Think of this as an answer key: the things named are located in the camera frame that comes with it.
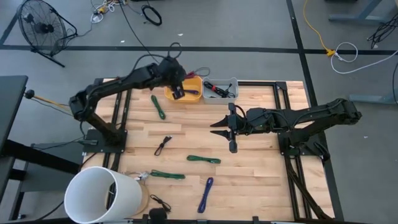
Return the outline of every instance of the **gray floor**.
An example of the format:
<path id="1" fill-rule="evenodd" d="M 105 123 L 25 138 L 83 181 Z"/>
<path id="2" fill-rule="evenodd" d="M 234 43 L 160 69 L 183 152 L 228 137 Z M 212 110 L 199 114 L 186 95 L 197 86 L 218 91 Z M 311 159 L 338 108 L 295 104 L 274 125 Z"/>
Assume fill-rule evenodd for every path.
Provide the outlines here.
<path id="1" fill-rule="evenodd" d="M 48 0 L 64 17 L 73 22 L 79 33 L 90 27 L 90 1 Z M 20 1 L 0 1 L 0 33 L 11 21 Z M 317 35 L 303 20 L 304 0 L 293 0 L 297 22 L 306 49 L 320 49 Z M 148 46 L 168 46 L 179 41 L 183 46 L 210 47 L 277 47 L 296 48 L 292 25 L 285 1 L 278 0 L 166 0 L 153 2 L 164 24 L 143 24 L 144 19 L 126 8 L 137 35 Z M 364 1 L 356 4 L 309 0 L 307 17 L 319 29 L 329 48 L 340 42 L 352 42 L 361 50 L 369 50 L 366 39 L 376 26 L 331 23 L 328 13 L 358 12 Z M 394 1 L 383 1 L 375 15 L 395 7 Z M 396 50 L 398 32 L 378 44 L 378 50 Z M 7 45 L 26 45 L 18 25 L 14 26 Z M 93 26 L 87 36 L 72 45 L 139 46 L 126 21 L 116 8 L 104 21 Z M 67 67 L 61 68 L 29 51 L 0 50 L 0 75 L 28 75 L 28 88 L 40 96 L 66 103 L 70 96 L 98 77 L 123 76 L 130 71 L 138 56 L 145 52 L 127 51 L 63 51 L 55 58 Z M 340 70 L 352 70 L 385 56 L 359 56 L 352 64 L 335 62 Z M 391 75 L 396 58 L 352 75 L 341 76 L 330 67 L 325 55 L 307 55 L 318 103 L 327 103 L 351 93 L 385 94 L 391 91 Z M 207 66 L 213 78 L 237 77 L 242 80 L 302 80 L 304 76 L 298 54 L 249 52 L 184 52 L 179 58 L 187 70 Z M 396 170 L 398 152 L 394 133 L 398 118 L 396 106 L 357 103 L 363 118 L 355 126 L 340 126 L 326 132 L 333 168 L 345 219 L 366 223 L 395 223 L 398 213 Z M 23 100 L 10 138 L 24 144 L 69 141 L 80 136 L 78 123 L 68 116 Z M 7 202 L 0 205 L 0 221 Z M 62 200 L 63 192 L 40 192 L 27 195 L 22 213 L 37 218 Z M 60 208 L 53 217 L 65 216 Z"/>

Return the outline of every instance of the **white cylinder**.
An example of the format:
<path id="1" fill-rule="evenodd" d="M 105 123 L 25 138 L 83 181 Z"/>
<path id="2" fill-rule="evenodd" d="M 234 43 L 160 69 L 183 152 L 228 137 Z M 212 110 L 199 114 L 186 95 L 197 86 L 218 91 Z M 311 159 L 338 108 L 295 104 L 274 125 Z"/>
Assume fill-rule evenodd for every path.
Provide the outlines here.
<path id="1" fill-rule="evenodd" d="M 116 195 L 106 209 L 109 187 L 116 183 Z M 134 215 L 142 199 L 136 180 L 104 167 L 90 167 L 78 173 L 65 193 L 65 211 L 81 224 L 120 220 Z"/>

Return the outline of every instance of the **yellow container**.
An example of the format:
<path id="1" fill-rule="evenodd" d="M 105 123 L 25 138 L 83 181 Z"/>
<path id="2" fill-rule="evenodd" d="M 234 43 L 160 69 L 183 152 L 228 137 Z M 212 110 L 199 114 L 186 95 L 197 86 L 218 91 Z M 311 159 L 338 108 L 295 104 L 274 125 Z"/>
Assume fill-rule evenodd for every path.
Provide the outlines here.
<path id="1" fill-rule="evenodd" d="M 199 91 L 199 94 L 192 94 L 185 92 L 185 96 L 178 100 L 175 100 L 172 95 L 172 91 L 170 88 L 166 87 L 164 89 L 164 95 L 167 99 L 177 102 L 177 103 L 198 103 L 201 98 L 201 94 L 203 92 L 203 85 L 201 83 L 201 78 L 199 76 L 195 76 L 193 78 L 186 79 L 182 82 L 182 86 L 184 90 L 196 90 Z"/>

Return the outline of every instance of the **wooden tabletop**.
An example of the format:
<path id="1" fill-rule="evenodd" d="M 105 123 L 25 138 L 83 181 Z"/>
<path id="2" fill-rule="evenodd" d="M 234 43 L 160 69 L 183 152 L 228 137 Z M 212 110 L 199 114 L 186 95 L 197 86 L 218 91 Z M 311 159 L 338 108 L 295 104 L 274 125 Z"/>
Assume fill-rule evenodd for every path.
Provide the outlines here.
<path id="1" fill-rule="evenodd" d="M 291 108 L 307 108 L 303 83 L 287 82 L 287 86 Z M 157 169 L 185 174 L 186 179 L 183 180 L 151 176 L 146 180 L 150 194 L 171 205 L 169 219 L 252 220 L 253 216 L 258 216 L 260 220 L 294 219 L 284 158 L 279 154 L 276 134 L 237 136 L 238 153 L 232 154 L 228 150 L 228 141 L 211 134 L 210 130 L 214 128 L 209 127 L 229 113 L 226 105 L 206 105 L 203 101 L 195 104 L 172 103 L 165 98 L 163 88 L 156 88 L 153 94 L 157 96 L 167 118 L 159 118 L 149 90 L 133 90 L 126 125 L 127 147 L 121 156 L 119 172 Z M 96 112 L 107 122 L 111 121 L 115 99 L 116 95 L 113 95 L 98 103 Z M 245 111 L 253 107 L 275 108 L 272 88 L 239 86 L 236 104 Z M 160 156 L 154 156 L 166 135 L 173 138 Z M 191 162 L 186 160 L 188 155 L 215 157 L 222 162 Z M 96 155 L 85 167 L 102 166 L 103 157 L 103 154 Z M 334 217 L 322 162 L 315 156 L 302 156 L 302 163 L 308 191 L 324 212 Z M 214 183 L 206 210 L 200 214 L 197 209 L 209 177 L 214 178 Z M 300 214 L 304 217 L 301 195 L 296 191 Z M 150 200 L 143 213 L 148 214 L 151 208 L 159 207 L 158 203 Z M 142 218 L 143 213 L 134 218 Z"/>

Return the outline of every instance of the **yellow cable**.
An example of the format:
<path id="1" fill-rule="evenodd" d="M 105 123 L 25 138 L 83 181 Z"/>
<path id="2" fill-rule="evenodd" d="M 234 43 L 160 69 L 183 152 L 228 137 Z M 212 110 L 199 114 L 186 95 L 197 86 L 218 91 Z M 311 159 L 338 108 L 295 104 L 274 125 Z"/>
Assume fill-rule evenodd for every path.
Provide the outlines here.
<path id="1" fill-rule="evenodd" d="M 51 103 L 51 104 L 53 104 L 55 106 L 58 106 L 59 108 L 62 108 L 64 110 L 69 111 L 69 108 L 67 108 L 67 107 L 65 107 L 65 106 L 63 106 L 63 105 L 61 105 L 61 104 L 59 104 L 57 102 L 54 102 L 52 100 L 48 100 L 48 99 L 42 98 L 41 96 L 33 96 L 33 98 L 36 98 L 36 99 L 41 100 L 41 101 L 44 101 L 46 103 Z"/>
<path id="2" fill-rule="evenodd" d="M 304 8 L 303 8 L 303 15 L 304 15 L 305 22 L 307 23 L 307 25 L 308 25 L 312 30 L 314 30 L 314 31 L 318 34 L 319 39 L 320 39 L 321 44 L 322 44 L 322 47 L 326 50 L 327 56 L 331 57 L 332 55 L 334 55 L 334 54 L 336 53 L 336 51 L 335 51 L 335 50 L 332 50 L 332 49 L 329 49 L 329 48 L 327 48 L 327 47 L 325 46 L 325 44 L 323 43 L 321 34 L 320 34 L 314 27 L 311 26 L 311 24 L 309 23 L 307 17 L 305 16 L 305 8 L 306 8 L 306 6 L 307 6 L 307 2 L 308 2 L 308 0 L 305 0 Z"/>

